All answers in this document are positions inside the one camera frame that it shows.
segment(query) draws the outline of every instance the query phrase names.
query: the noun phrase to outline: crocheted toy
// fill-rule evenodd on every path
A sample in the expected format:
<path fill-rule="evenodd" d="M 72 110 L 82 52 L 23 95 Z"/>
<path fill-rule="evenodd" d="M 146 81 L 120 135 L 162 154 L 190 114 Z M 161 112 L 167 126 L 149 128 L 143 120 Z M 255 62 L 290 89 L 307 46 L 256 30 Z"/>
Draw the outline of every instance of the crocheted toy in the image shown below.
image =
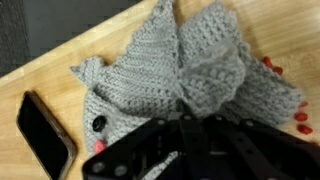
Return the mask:
<path fill-rule="evenodd" d="M 91 57 L 72 73 L 88 88 L 83 125 L 89 156 L 98 140 L 111 145 L 153 117 L 168 118 L 184 101 L 199 119 L 221 113 L 237 122 L 253 118 L 269 125 L 285 122 L 302 95 L 249 55 L 235 15 L 215 2 L 179 29 L 173 0 L 159 0 L 111 66 Z M 107 121 L 92 129 L 97 117 Z M 146 176 L 154 179 L 174 156 Z"/>

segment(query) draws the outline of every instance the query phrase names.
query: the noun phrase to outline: wooden surface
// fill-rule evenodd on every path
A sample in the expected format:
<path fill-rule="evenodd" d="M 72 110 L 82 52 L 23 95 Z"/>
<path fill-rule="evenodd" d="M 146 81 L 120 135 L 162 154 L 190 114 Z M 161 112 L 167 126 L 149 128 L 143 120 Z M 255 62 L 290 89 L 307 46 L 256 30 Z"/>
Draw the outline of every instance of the wooden surface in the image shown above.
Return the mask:
<path fill-rule="evenodd" d="M 182 24 L 211 0 L 178 0 L 175 15 Z M 306 123 L 315 133 L 300 135 L 291 121 L 283 127 L 306 140 L 320 140 L 320 1 L 224 0 L 238 15 L 243 37 L 258 58 L 268 55 L 284 68 L 284 77 L 301 87 L 309 101 Z M 130 36 L 156 0 L 145 0 L 0 79 L 0 179 L 47 179 L 18 131 L 15 121 L 22 94 L 36 91 L 72 136 L 78 155 L 68 179 L 81 179 L 87 159 L 83 146 L 83 99 L 86 89 L 69 73 L 92 55 L 108 63 L 122 54 Z"/>

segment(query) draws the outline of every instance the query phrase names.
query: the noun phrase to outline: gray crocheted shark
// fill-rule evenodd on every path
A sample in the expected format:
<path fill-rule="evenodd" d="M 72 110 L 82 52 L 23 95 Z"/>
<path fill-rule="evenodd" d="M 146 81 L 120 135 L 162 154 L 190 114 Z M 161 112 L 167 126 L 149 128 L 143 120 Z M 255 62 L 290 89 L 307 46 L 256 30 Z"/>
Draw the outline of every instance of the gray crocheted shark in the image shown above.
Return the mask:
<path fill-rule="evenodd" d="M 235 123 L 253 118 L 271 126 L 288 120 L 301 103 L 299 89 L 250 56 L 235 15 L 220 2 L 180 28 L 172 4 L 158 1 L 111 66 L 95 56 L 70 68 L 88 88 L 83 125 L 89 156 L 99 139 L 110 146 L 150 118 L 168 118 L 178 99 L 200 119 L 220 113 Z M 98 116 L 107 119 L 101 132 L 92 130 Z M 146 179 L 154 179 L 173 157 Z"/>

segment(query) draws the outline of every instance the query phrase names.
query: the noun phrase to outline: dark background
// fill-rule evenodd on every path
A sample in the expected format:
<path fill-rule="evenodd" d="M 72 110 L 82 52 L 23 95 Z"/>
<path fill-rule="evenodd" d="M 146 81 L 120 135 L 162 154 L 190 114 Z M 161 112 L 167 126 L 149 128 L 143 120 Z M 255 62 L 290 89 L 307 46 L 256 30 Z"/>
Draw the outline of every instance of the dark background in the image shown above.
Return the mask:
<path fill-rule="evenodd" d="M 0 77 L 140 0 L 0 0 Z"/>

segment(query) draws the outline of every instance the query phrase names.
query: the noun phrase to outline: knitted fabric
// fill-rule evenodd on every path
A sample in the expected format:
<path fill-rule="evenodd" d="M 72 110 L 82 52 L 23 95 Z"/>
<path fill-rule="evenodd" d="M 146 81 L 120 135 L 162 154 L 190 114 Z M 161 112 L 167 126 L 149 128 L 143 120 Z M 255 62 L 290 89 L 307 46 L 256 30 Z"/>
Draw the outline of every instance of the knitted fabric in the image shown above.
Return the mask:
<path fill-rule="evenodd" d="M 108 146 L 153 117 L 168 118 L 183 100 L 198 118 L 221 113 L 234 122 L 253 118 L 269 125 L 286 121 L 301 92 L 249 55 L 236 19 L 216 2 L 177 30 L 173 0 L 159 0 L 111 66 L 91 57 L 72 73 L 88 88 L 83 125 L 89 156 L 98 139 Z M 98 116 L 105 129 L 92 130 Z M 146 179 L 154 179 L 170 156 Z"/>

